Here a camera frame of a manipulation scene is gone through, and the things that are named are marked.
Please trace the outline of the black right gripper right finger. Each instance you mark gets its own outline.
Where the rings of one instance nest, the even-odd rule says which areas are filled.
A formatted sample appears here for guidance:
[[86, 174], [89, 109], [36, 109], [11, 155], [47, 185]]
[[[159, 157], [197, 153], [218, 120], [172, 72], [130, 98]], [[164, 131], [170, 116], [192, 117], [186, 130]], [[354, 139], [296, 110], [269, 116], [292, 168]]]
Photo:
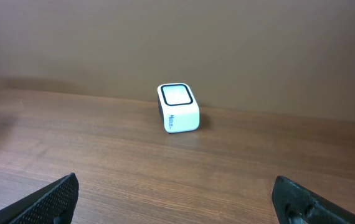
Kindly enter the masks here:
[[355, 214], [279, 175], [272, 203], [280, 223], [355, 224]]

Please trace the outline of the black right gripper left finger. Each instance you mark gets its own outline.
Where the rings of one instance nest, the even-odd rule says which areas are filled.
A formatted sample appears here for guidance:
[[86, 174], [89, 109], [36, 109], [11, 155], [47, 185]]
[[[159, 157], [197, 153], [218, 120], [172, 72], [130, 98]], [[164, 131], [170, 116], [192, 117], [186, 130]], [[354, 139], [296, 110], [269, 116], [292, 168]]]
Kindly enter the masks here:
[[74, 173], [0, 210], [0, 224], [71, 224], [78, 201]]

